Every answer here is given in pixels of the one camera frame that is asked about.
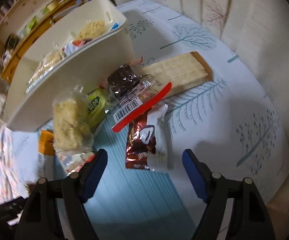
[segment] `barcode sticker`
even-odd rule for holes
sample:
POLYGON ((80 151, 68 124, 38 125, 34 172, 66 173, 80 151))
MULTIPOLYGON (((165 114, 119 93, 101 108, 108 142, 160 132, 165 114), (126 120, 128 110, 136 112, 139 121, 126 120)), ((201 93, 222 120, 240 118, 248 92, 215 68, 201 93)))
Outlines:
POLYGON ((138 97, 132 99, 129 103, 124 104, 113 115, 115 122, 118 123, 121 119, 123 119, 126 115, 128 115, 140 105, 142 105, 142 101, 138 97))

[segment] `yellow snack package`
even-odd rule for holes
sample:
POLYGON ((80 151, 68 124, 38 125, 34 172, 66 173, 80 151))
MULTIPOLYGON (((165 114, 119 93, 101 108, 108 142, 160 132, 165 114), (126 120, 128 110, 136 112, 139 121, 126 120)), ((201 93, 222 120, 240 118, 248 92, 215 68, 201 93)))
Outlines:
POLYGON ((106 113, 116 104, 116 99, 109 90, 105 88, 97 88, 93 91, 88 99, 90 100, 88 107, 88 124, 93 132, 97 125, 105 118, 106 113))

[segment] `white storage basket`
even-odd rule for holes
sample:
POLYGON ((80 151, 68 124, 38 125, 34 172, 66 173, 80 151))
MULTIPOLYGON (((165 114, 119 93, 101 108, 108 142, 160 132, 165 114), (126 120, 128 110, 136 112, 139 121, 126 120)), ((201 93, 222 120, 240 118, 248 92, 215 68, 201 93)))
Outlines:
POLYGON ((49 28, 20 60, 6 100, 5 121, 11 130, 34 131, 52 118, 52 101, 62 91, 83 85, 89 93, 106 80, 120 65, 134 59, 125 16, 110 0, 92 0, 73 10, 49 28), (76 34, 88 21, 104 20, 108 28, 119 27, 88 43, 63 60, 28 94, 28 80, 54 44, 62 46, 69 32, 76 34))

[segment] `pink floral cloth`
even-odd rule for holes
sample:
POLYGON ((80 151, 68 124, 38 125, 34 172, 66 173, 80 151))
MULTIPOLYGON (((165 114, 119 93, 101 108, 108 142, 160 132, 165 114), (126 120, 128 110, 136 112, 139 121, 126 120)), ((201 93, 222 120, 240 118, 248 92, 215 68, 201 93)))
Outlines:
POLYGON ((12 138, 13 132, 2 125, 0 128, 0 204, 21 195, 12 138))

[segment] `food label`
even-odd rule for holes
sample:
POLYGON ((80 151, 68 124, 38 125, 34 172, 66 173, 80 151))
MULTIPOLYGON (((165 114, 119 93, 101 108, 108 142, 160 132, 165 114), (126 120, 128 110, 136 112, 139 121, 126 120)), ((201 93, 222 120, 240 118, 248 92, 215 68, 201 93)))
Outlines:
POLYGON ((139 97, 136 97, 136 98, 132 99, 129 103, 124 104, 113 115, 115 122, 118 123, 127 114, 129 114, 131 111, 133 111, 134 109, 136 109, 140 105, 142 105, 142 101, 140 100, 139 97))
POLYGON ((89 107, 88 107, 89 113, 91 113, 96 108, 96 106, 99 104, 99 101, 100 101, 100 97, 96 97, 91 100, 89 107))

